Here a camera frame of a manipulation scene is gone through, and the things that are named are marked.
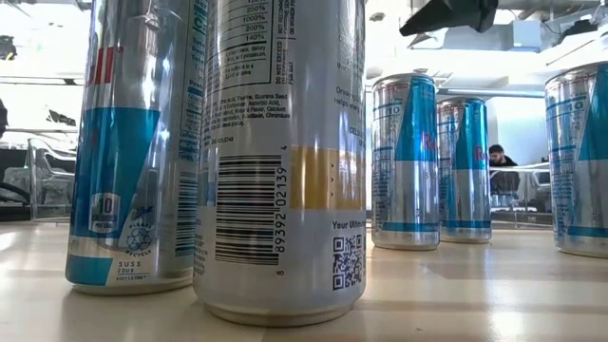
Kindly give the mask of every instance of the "blue and silver can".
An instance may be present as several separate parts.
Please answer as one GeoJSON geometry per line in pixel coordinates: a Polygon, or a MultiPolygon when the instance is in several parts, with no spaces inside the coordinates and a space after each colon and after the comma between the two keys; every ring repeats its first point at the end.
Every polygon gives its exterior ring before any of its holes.
{"type": "Polygon", "coordinates": [[[487,243],[492,228],[485,102],[442,101],[437,122],[441,241],[487,243]]]}
{"type": "Polygon", "coordinates": [[[207,0],[93,4],[66,278],[98,295],[186,286],[207,0]]]}
{"type": "Polygon", "coordinates": [[[373,243],[402,250],[439,244],[435,84],[420,74],[373,87],[373,243]]]}
{"type": "Polygon", "coordinates": [[[556,246],[608,257],[608,63],[556,76],[545,99],[556,246]]]}

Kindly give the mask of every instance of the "barcode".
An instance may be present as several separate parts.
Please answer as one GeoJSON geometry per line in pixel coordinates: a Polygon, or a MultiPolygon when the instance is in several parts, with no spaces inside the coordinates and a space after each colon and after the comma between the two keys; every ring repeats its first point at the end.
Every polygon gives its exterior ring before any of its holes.
{"type": "Polygon", "coordinates": [[[216,260],[278,265],[275,248],[276,170],[280,156],[220,157],[216,260]]]}
{"type": "Polygon", "coordinates": [[[176,257],[194,254],[194,234],[199,206],[199,180],[194,172],[180,173],[178,194],[178,222],[175,237],[176,257]]]}

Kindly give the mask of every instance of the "silver can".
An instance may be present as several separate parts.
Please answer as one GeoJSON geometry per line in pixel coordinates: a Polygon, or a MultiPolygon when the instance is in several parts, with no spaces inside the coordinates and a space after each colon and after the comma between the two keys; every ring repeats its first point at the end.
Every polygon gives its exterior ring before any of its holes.
{"type": "Polygon", "coordinates": [[[186,286],[207,1],[93,4],[66,277],[99,295],[186,286]]]}
{"type": "Polygon", "coordinates": [[[441,241],[487,243],[492,218],[485,102],[442,101],[437,116],[441,241]]]}
{"type": "Polygon", "coordinates": [[[549,80],[546,115],[556,246],[608,257],[608,63],[549,80]]]}
{"type": "Polygon", "coordinates": [[[373,243],[403,250],[439,244],[435,84],[420,74],[373,87],[373,243]]]}
{"type": "Polygon", "coordinates": [[[212,314],[307,325],[365,289],[364,7],[209,4],[194,288],[212,314]]]}

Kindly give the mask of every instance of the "desk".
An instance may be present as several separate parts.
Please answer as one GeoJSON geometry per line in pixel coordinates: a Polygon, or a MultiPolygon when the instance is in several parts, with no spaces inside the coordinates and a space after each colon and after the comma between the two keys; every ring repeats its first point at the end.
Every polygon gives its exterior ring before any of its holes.
{"type": "Polygon", "coordinates": [[[66,248],[65,224],[0,224],[2,342],[608,340],[608,260],[561,254],[546,231],[499,230],[490,245],[434,252],[369,248],[368,288],[353,310],[287,330],[216,319],[191,288],[74,293],[66,248]]]}

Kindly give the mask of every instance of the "recycling logo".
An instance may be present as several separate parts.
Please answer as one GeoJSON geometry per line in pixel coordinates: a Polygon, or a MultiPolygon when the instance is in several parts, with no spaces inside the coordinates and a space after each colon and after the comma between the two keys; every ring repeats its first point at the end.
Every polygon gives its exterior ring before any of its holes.
{"type": "Polygon", "coordinates": [[[150,233],[152,229],[150,226],[145,224],[136,224],[131,226],[131,233],[126,238],[126,244],[129,249],[133,252],[143,251],[150,247],[152,244],[152,237],[150,233]]]}

